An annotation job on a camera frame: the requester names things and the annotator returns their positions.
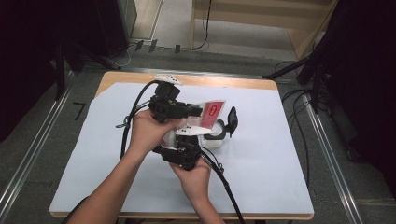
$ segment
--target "hand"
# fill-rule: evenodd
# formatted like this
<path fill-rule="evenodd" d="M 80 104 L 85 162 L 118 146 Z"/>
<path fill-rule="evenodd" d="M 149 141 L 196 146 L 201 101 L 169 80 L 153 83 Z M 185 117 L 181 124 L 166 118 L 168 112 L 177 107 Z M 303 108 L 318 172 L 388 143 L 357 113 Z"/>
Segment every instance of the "hand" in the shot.
<path fill-rule="evenodd" d="M 134 115 L 129 149 L 147 155 L 160 143 L 164 135 L 176 128 L 178 119 L 169 119 L 159 123 L 152 117 L 152 112 L 147 109 Z"/>
<path fill-rule="evenodd" d="M 191 203 L 198 203 L 201 200 L 208 201 L 208 187 L 210 177 L 210 166 L 200 158 L 195 167 L 186 171 L 177 164 L 169 163 L 173 171 L 180 179 L 181 187 Z"/>

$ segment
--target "floor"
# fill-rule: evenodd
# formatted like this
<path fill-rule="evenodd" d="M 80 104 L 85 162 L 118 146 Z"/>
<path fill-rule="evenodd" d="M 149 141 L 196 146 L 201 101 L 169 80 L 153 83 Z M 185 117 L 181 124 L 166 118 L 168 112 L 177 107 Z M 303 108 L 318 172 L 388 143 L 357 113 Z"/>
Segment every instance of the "floor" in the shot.
<path fill-rule="evenodd" d="M 175 6 L 167 4 L 174 4 L 176 1 L 163 1 L 163 7 L 152 37 L 153 39 L 158 38 L 157 45 L 163 48 L 156 48 L 154 52 L 149 52 L 147 47 L 139 51 L 130 49 L 129 52 L 123 52 L 119 58 L 114 59 L 116 63 L 130 61 L 122 67 L 123 71 L 139 71 L 139 69 L 145 68 L 161 69 L 161 71 L 192 71 L 215 76 L 228 74 L 236 77 L 261 78 L 261 75 L 271 74 L 274 70 L 281 69 L 288 64 L 283 62 L 296 60 L 295 55 L 293 56 L 291 53 L 292 49 L 288 39 L 279 30 L 274 30 L 272 35 L 268 34 L 267 39 L 264 38 L 254 42 L 253 40 L 257 37 L 253 38 L 251 36 L 255 29 L 261 28 L 248 28 L 243 35 L 251 37 L 250 47 L 243 43 L 236 43 L 239 38 L 227 40 L 228 35 L 225 34 L 229 30 L 243 28 L 238 27 L 238 24 L 228 24 L 227 26 L 230 27 L 224 26 L 224 28 L 219 24 L 221 32 L 209 33 L 209 48 L 205 50 L 185 50 L 175 54 L 175 44 L 188 45 L 188 41 L 186 41 L 188 38 L 181 37 L 190 31 L 188 25 L 190 21 L 185 19 L 183 19 L 184 21 L 182 19 L 176 20 L 184 23 L 184 26 L 180 24 L 177 32 L 169 28 L 171 24 L 175 25 L 175 20 L 172 21 L 174 16 L 167 15 L 166 9 Z M 187 7 L 189 1 L 178 2 L 180 5 L 186 4 L 185 7 Z M 196 23 L 196 32 L 199 33 L 201 21 L 196 21 Z M 216 27 L 215 23 L 210 22 L 209 26 L 210 31 L 217 31 L 217 29 L 212 29 L 212 27 Z M 51 217 L 48 213 L 50 202 L 62 178 L 70 153 L 77 142 L 89 103 L 96 92 L 103 73 L 106 71 L 100 64 L 89 59 L 86 59 L 85 64 L 81 73 L 71 75 L 68 85 L 70 92 L 64 100 L 63 108 L 56 115 L 56 122 L 51 126 L 46 141 L 43 145 L 38 146 L 40 152 L 34 159 L 35 162 L 30 173 L 23 180 L 24 184 L 19 189 L 18 197 L 12 201 L 7 216 L 0 219 L 0 223 L 61 222 L 59 218 Z M 288 91 L 301 88 L 296 83 L 295 78 L 296 74 L 291 72 L 276 80 L 280 96 Z M 12 176 L 17 172 L 23 157 L 29 153 L 28 149 L 35 140 L 35 135 L 39 132 L 41 124 L 54 105 L 55 91 L 55 87 L 49 89 L 21 121 L 14 133 L 0 144 L 0 155 L 2 155 L 0 160 L 0 189 L 6 187 Z M 293 97 L 284 104 L 287 117 L 293 112 L 295 96 Z M 81 105 L 75 103 L 87 105 L 78 118 L 77 115 Z M 308 189 L 311 193 L 315 216 L 310 221 L 293 221 L 293 223 L 395 223 L 396 202 L 391 197 L 382 175 L 370 164 L 349 161 L 346 154 L 346 145 L 337 132 L 332 119 L 323 111 L 319 112 L 319 117 L 361 219 L 352 220 L 347 216 L 346 207 L 343 205 L 340 191 L 336 187 L 332 169 L 329 168 L 309 111 L 302 110 L 298 118 L 306 138 L 309 157 L 306 157 L 303 138 L 295 124 L 291 129 L 291 134 L 304 174 L 310 176 Z M 288 221 L 268 220 L 267 223 L 286 224 Z"/>

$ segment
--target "gray floor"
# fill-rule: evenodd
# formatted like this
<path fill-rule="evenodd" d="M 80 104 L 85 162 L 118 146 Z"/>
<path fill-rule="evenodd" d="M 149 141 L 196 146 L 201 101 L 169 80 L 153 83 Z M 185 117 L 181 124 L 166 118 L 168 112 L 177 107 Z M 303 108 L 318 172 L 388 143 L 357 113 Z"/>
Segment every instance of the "gray floor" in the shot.
<path fill-rule="evenodd" d="M 274 67 L 279 63 L 276 60 L 207 52 L 186 51 L 176 55 L 171 49 L 156 49 L 152 53 L 148 53 L 147 49 L 142 49 L 131 51 L 131 56 L 132 62 L 123 68 L 124 71 L 136 68 L 155 68 L 227 73 L 236 74 L 240 77 L 260 78 L 260 75 L 273 72 Z M 73 103 L 81 102 L 89 105 L 101 77 L 106 71 L 95 62 L 87 61 L 86 64 L 83 72 L 77 74 L 76 82 L 72 86 L 64 109 L 53 126 L 18 198 L 11 207 L 5 223 L 61 222 L 59 218 L 51 217 L 48 209 L 88 111 L 88 107 L 86 107 L 79 119 L 75 120 L 80 106 L 73 105 Z M 281 96 L 287 91 L 300 88 L 295 82 L 294 73 L 280 78 L 277 84 Z M 54 95 L 55 89 L 51 88 L 26 115 L 14 133 L 0 144 L 2 155 L 0 183 L 3 186 L 18 168 L 24 153 L 53 104 Z M 289 99 L 285 103 L 287 116 L 292 113 L 292 102 L 293 99 Z M 334 153 L 361 211 L 363 221 L 365 223 L 395 223 L 396 203 L 391 198 L 382 175 L 369 164 L 356 164 L 349 161 L 346 146 L 338 135 L 332 120 L 326 116 L 326 113 L 320 115 L 329 139 L 331 139 Z M 295 223 L 348 223 L 345 208 L 340 200 L 306 111 L 300 113 L 298 118 L 303 125 L 302 128 L 308 144 L 309 190 L 315 208 L 315 216 L 310 221 L 295 221 Z M 306 175 L 305 151 L 302 137 L 296 129 L 296 125 L 292 129 L 292 136 Z M 287 221 L 270 220 L 267 223 L 287 223 Z"/>

